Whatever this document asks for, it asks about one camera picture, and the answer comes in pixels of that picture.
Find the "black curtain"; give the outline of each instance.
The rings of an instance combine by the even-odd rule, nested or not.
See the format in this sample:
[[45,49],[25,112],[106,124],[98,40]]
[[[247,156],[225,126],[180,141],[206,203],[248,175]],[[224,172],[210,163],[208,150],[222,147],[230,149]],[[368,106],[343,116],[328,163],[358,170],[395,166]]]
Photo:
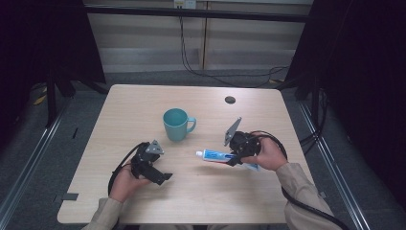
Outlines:
[[405,12],[401,0],[314,0],[318,20],[306,23],[287,76],[300,79],[298,98],[325,88],[351,141],[404,209]]
[[0,7],[0,127],[12,126],[31,87],[50,69],[58,82],[105,82],[95,39],[81,0],[2,1]]

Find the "toothpaste tube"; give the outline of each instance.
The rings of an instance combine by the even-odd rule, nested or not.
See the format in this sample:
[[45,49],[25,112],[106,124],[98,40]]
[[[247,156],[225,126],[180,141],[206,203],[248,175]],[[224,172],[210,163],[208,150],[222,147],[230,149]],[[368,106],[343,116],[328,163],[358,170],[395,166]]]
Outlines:
[[[203,160],[205,161],[211,161],[211,162],[216,162],[216,163],[227,163],[231,158],[235,157],[234,154],[231,153],[225,153],[225,152],[219,152],[219,151],[214,151],[210,149],[204,149],[203,151],[197,151],[196,156],[202,157]],[[259,171],[259,166],[257,164],[245,164],[243,163],[242,166],[256,171]]]

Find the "sleeve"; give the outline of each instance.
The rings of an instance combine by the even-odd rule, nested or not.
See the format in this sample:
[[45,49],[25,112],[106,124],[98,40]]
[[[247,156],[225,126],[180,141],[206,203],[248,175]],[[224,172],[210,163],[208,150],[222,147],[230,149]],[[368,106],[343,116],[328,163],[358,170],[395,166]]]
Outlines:
[[119,219],[123,204],[112,198],[99,199],[99,208],[92,221],[82,230],[110,230]]
[[[332,215],[326,202],[319,196],[316,187],[307,179],[302,167],[297,163],[287,163],[276,171],[284,189],[301,203]],[[309,213],[289,201],[284,214],[287,225],[294,229],[341,229],[334,223],[324,218]]]

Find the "teal mug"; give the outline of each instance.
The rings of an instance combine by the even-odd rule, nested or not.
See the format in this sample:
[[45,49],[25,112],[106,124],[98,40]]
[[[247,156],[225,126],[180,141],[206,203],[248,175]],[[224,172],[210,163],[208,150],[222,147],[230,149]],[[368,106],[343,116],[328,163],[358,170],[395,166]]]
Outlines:
[[188,114],[180,108],[172,108],[164,114],[164,125],[168,138],[173,142],[179,142],[194,130],[196,119],[188,117]]

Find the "white wall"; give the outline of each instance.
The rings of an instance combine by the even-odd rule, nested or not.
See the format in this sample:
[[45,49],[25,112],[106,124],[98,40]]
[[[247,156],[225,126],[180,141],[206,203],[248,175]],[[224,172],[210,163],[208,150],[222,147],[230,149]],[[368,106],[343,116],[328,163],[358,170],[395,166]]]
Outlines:
[[[85,4],[173,8],[173,1],[84,0]],[[308,14],[308,0],[198,1],[198,9]],[[184,69],[177,17],[89,13],[105,72]],[[193,69],[270,68],[290,63],[303,23],[183,18]]]

